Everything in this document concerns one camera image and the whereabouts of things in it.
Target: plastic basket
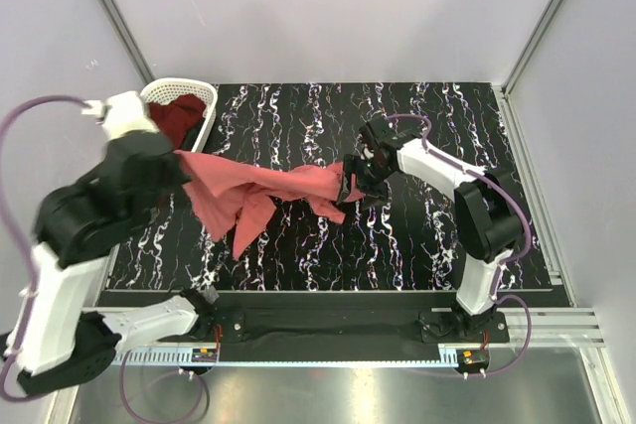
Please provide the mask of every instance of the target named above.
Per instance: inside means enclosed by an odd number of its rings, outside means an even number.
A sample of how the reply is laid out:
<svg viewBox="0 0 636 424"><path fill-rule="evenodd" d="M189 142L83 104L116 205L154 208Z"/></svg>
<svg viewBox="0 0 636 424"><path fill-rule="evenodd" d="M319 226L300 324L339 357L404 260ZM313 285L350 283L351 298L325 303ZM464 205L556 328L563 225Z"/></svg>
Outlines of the plastic basket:
<svg viewBox="0 0 636 424"><path fill-rule="evenodd" d="M208 141L212 126L217 117L217 89L211 84L195 79L161 78L155 79L141 90L141 98L146 102L168 104L181 95L192 93L206 103L204 123L192 150L200 153Z"/></svg>

